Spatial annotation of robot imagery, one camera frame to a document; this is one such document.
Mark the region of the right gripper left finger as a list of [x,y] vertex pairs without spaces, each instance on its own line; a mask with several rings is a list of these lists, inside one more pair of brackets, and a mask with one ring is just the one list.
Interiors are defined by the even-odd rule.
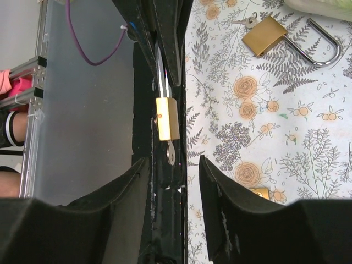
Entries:
[[1,199],[1,263],[137,263],[148,184],[141,158],[65,206]]

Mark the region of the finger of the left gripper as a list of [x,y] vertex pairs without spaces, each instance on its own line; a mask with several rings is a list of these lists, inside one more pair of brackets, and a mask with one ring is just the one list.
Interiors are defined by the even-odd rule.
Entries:
[[157,39],[172,86],[182,83],[182,55],[192,1],[152,1]]

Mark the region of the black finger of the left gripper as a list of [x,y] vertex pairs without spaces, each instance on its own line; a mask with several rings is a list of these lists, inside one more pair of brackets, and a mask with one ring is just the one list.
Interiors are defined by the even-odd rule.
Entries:
[[128,36],[138,42],[153,74],[153,90],[158,88],[156,54],[156,6],[158,1],[113,0],[123,19],[127,22]]

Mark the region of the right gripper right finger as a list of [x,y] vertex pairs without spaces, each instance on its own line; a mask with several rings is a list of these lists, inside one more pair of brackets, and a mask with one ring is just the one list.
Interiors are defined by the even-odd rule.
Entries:
[[224,175],[204,156],[199,182],[214,263],[351,263],[351,200],[284,206]]

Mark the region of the small brass padlock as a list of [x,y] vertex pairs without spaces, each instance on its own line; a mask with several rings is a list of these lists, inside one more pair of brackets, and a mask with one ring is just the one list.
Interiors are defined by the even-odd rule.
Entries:
[[250,190],[262,198],[270,199],[269,188],[251,188]]
[[163,58],[159,43],[155,44],[155,60],[157,70],[157,86],[159,97],[156,98],[157,126],[160,141],[166,141],[168,146],[166,156],[168,163],[175,165],[175,148],[173,140],[180,139],[177,101],[172,97],[171,86],[168,81],[167,70],[163,65]]

